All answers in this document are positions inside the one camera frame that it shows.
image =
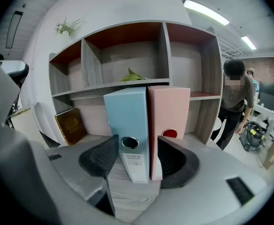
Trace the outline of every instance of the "person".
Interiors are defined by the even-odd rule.
[[[255,92],[259,92],[259,84],[258,82],[254,79],[254,69],[250,68],[246,71],[247,75],[249,76],[249,78],[252,79],[253,83],[254,83],[254,87],[255,87]]]
[[[247,107],[244,113],[244,119],[240,124],[239,118],[244,107],[244,100],[247,101]],[[223,88],[221,107],[218,114],[223,122],[227,119],[221,138],[216,143],[222,150],[230,142],[234,131],[241,133],[244,125],[250,116],[254,107],[254,84],[251,78],[245,73],[244,63],[237,58],[230,58],[224,63]],[[214,131],[211,139],[214,140],[220,129]]]

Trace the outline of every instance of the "label sticker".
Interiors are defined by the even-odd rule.
[[[144,154],[122,153],[128,173],[135,183],[147,183]]]

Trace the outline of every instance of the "brick wall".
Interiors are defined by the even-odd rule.
[[[257,82],[274,83],[274,58],[249,58],[242,61],[246,69],[254,69],[254,78]]]

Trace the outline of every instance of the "white wall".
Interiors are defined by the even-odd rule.
[[[59,0],[36,28],[23,61],[33,65],[24,88],[30,102],[39,102],[38,120],[45,134],[60,143],[64,141],[54,120],[55,110],[48,78],[48,56],[65,47],[55,34],[57,23],[84,17],[83,24],[69,43],[107,26],[138,20],[166,20],[191,24],[181,0]]]

